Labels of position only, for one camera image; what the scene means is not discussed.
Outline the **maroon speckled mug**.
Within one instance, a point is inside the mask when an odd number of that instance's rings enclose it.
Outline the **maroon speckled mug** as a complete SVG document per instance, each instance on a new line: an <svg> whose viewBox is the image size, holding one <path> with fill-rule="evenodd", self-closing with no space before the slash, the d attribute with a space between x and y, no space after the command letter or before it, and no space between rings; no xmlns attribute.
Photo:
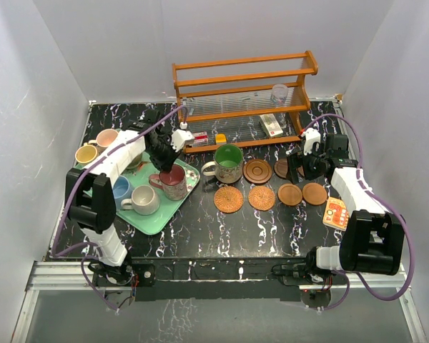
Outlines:
<svg viewBox="0 0 429 343"><path fill-rule="evenodd" d="M179 201L187 195L187 180L182 166L174 164L169 172L161 171L148 178L152 187L161 189L166 198Z"/></svg>

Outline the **beige brown mug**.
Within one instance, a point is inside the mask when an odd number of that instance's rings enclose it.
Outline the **beige brown mug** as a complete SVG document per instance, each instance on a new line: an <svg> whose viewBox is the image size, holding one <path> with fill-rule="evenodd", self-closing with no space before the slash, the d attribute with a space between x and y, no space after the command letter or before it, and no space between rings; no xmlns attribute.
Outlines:
<svg viewBox="0 0 429 343"><path fill-rule="evenodd" d="M140 165L142 164L142 154L139 154L133 160L130 164L126 167L126 170L138 170L140 168Z"/></svg>

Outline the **green floral mug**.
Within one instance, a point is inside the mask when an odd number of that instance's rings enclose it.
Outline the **green floral mug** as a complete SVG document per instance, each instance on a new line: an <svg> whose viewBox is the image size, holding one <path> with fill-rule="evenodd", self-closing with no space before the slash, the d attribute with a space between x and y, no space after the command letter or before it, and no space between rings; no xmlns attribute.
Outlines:
<svg viewBox="0 0 429 343"><path fill-rule="evenodd" d="M243 151L236 145L225 144L214 152L214 160L201 168L206 177L216 177L224 184L233 184L242 177Z"/></svg>

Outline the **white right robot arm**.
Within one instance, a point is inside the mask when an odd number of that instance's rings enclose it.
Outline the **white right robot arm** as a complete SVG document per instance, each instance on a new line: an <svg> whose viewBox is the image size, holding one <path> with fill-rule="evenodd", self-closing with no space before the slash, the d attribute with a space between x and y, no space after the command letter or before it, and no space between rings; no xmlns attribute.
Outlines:
<svg viewBox="0 0 429 343"><path fill-rule="evenodd" d="M396 274L403 250L403 226L396 215L373 199L360 162L349 157L348 137L328 134L322 140L315 129L304 130L300 137L300 148L287 154L287 179L296 182L298 168L308 180L324 176L347 210L340 245L312 248L305 257L305 277L319 284L330 271Z"/></svg>

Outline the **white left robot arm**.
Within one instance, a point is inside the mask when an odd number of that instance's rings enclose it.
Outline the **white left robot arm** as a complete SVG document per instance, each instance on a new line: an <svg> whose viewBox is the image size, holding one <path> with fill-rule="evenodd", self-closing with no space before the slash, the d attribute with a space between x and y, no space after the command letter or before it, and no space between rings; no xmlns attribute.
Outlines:
<svg viewBox="0 0 429 343"><path fill-rule="evenodd" d="M193 139L190 131L165 124L179 111L167 115L155 109L146 110L137 120L129 122L117 132L106 148L82 169L70 169L66 175L66 218L78 224L97 250L99 261L109 266L108 275L118 285L132 280L133 267L125 262L127 249L121 243L114 219L117 206L114 185L125 169L141 154L146 154L154 168L160 172L171 170L181 150Z"/></svg>

